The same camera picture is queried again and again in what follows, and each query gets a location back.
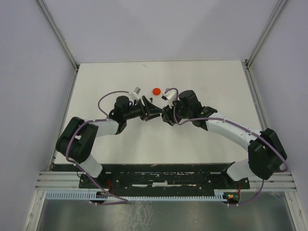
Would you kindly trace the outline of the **orange charging case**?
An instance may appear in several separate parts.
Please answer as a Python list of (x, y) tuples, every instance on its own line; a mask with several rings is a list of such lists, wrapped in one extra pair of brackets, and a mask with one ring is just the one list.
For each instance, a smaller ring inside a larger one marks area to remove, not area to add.
[(161, 94), (161, 89), (160, 88), (154, 88), (152, 90), (153, 95), (158, 96)]

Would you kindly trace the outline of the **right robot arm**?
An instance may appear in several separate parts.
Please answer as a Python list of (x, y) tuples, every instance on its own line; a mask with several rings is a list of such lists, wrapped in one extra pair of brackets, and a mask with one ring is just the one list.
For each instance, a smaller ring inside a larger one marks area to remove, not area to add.
[(232, 188), (238, 181), (253, 176), (268, 180), (274, 173), (288, 170), (287, 154), (274, 130), (252, 129), (235, 123), (216, 109), (202, 106), (193, 90), (166, 89), (162, 99), (168, 102), (162, 112), (164, 122), (172, 126), (191, 122), (227, 138), (247, 152), (247, 158), (229, 164), (222, 171), (220, 178), (224, 187)]

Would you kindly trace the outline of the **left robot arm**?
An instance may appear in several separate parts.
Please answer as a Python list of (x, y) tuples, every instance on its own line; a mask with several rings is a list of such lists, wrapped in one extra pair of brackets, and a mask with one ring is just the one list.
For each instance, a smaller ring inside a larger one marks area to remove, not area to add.
[(139, 117), (143, 121), (157, 118), (162, 109), (142, 97), (130, 101), (127, 96), (116, 99), (113, 110), (105, 119), (85, 121), (73, 117), (56, 143), (56, 151), (68, 162), (90, 175), (90, 183), (100, 188), (106, 184), (105, 170), (91, 154), (95, 139), (106, 135), (118, 135), (127, 126), (129, 119)]

